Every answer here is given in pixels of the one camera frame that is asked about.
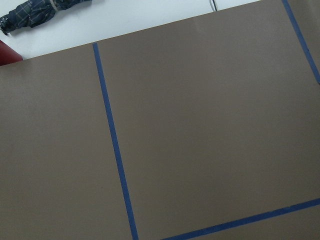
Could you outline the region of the red cylinder bottle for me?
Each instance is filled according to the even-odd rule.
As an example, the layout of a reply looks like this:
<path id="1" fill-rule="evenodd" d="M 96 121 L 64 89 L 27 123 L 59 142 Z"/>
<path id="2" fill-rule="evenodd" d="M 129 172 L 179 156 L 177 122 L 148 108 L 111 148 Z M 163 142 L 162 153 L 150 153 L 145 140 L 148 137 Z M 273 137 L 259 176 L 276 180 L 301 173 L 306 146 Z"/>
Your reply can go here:
<path id="1" fill-rule="evenodd" d="M 0 40 L 0 66 L 17 63 L 23 57 Z"/>

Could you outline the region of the folded dark blue umbrella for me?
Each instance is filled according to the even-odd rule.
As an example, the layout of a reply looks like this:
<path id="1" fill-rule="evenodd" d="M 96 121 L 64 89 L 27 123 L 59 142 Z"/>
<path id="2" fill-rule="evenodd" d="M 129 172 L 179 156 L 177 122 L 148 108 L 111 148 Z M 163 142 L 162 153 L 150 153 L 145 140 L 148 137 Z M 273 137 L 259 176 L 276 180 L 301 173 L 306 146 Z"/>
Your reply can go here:
<path id="1" fill-rule="evenodd" d="M 34 28 L 51 20 L 57 12 L 68 10 L 82 0 L 28 0 L 0 17 L 4 35 L 21 29 Z"/>

